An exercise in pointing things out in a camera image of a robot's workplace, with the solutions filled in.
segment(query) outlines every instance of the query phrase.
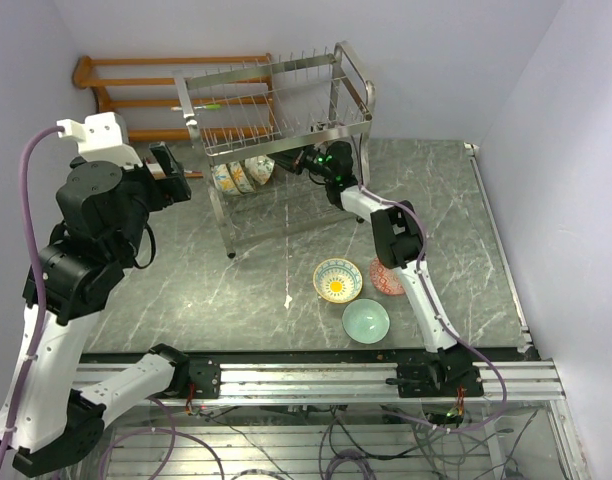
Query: metal dish rack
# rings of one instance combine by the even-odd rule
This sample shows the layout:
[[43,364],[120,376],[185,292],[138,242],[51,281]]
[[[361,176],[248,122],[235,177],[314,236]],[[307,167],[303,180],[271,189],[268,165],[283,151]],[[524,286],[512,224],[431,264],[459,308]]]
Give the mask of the metal dish rack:
[[[356,172],[370,182],[368,149],[375,87],[347,42],[332,52],[291,55],[282,61],[255,66],[230,66],[216,74],[184,78],[175,72],[175,85],[201,170],[233,161],[311,144],[359,135]],[[272,89],[260,91],[260,79]],[[194,106],[197,99],[220,108]],[[245,128],[228,125],[245,125]],[[322,223],[347,218],[328,205],[324,190],[308,175],[294,176],[275,169],[272,183],[258,192],[224,197],[212,175],[208,194],[229,257],[242,242],[278,233],[289,235]]]

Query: wall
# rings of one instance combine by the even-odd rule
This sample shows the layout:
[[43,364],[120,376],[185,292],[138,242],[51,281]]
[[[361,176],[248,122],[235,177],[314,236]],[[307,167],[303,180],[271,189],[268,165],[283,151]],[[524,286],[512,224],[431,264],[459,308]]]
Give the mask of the wall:
[[374,135],[488,131],[561,0],[55,0],[91,56],[273,54],[349,40],[377,85]]
[[612,1],[565,3],[480,154],[534,339],[611,479]]
[[[37,131],[61,118],[92,113],[88,92],[71,87],[78,51],[51,0],[0,1],[0,406],[21,342],[28,254],[17,191],[18,157]],[[32,211],[38,243],[59,220],[54,195],[76,148],[56,138],[31,159]]]

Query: wooden rack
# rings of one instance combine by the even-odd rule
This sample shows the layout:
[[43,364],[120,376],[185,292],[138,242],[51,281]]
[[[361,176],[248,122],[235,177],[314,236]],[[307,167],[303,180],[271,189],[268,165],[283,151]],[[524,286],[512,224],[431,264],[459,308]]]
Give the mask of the wooden rack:
[[[185,57],[185,58],[109,58],[109,59],[92,59],[88,56],[83,56],[77,62],[75,71],[73,72],[73,84],[77,88],[90,88],[95,95],[97,102],[97,113],[112,112],[118,108],[145,108],[145,107],[162,107],[172,108],[179,107],[179,100],[175,99],[138,99],[138,100],[113,100],[108,94],[107,87],[135,87],[135,86],[161,86],[174,85],[175,81],[172,77],[134,77],[134,78],[100,78],[95,67],[109,66],[144,66],[144,65],[237,65],[242,64],[261,65],[271,62],[271,55],[253,55],[240,57]],[[259,83],[266,84],[267,92],[261,95],[253,95],[245,98],[232,100],[227,97],[219,99],[214,98],[195,98],[194,105],[202,105],[206,103],[229,104],[237,102],[244,105],[273,105],[272,91],[273,79],[271,76],[252,78],[237,83]],[[236,137],[238,134],[243,134],[245,137],[253,137],[260,133],[270,133],[274,126],[273,112],[269,112],[268,125],[232,125],[227,128],[206,129],[205,134],[212,137],[225,138],[228,136]],[[188,140],[188,129],[186,128],[168,128],[168,129],[151,129],[151,130],[131,130],[128,129],[128,137],[130,142],[172,142],[180,140]]]

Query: bowl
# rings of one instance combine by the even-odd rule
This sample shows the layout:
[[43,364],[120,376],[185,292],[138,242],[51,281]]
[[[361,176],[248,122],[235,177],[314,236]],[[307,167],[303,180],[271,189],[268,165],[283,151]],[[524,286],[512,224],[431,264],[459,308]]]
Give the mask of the bowl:
[[237,185],[230,176],[228,167],[226,165],[216,165],[213,168],[213,178],[215,179],[215,185],[226,195],[241,195],[242,193],[237,190]]
[[255,187],[252,180],[248,180],[246,176],[246,172],[242,168],[239,162],[230,162],[228,164],[228,170],[230,171],[230,176],[235,182],[237,189],[242,193],[254,193]]
[[332,303],[348,303],[362,290],[359,269],[344,258],[329,258],[320,263],[313,273],[315,290]]
[[384,339],[390,328],[390,318],[375,300],[362,298],[344,309],[342,326],[350,338],[369,345]]
[[390,268],[386,268],[375,258],[370,263],[370,281],[373,282],[375,288],[386,295],[404,295],[406,291],[399,281],[397,274]]
[[275,160],[268,158],[266,155],[260,155],[259,157],[247,158],[244,161],[244,166],[257,183],[264,185],[273,174]]

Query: table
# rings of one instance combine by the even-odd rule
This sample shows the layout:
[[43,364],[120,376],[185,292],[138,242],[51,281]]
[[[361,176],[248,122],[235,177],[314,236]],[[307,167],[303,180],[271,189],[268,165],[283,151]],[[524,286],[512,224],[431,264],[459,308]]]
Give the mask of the table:
[[[192,168],[189,144],[171,150]],[[464,144],[375,139],[369,154],[371,190],[410,200],[427,224],[431,277],[455,328],[476,346],[522,346],[518,309]],[[230,260],[203,180],[189,183],[191,201],[151,216],[157,258],[147,270],[126,271],[86,351],[142,352],[160,342],[192,351],[423,347],[406,297],[383,295],[369,280],[375,252],[368,224],[349,218],[268,238]],[[308,201],[325,204],[323,187]],[[148,248],[145,239],[142,263]],[[364,276],[359,298],[377,300],[388,311],[391,329],[381,342],[352,341],[341,325],[345,306],[318,297],[313,270],[330,257],[355,263]]]

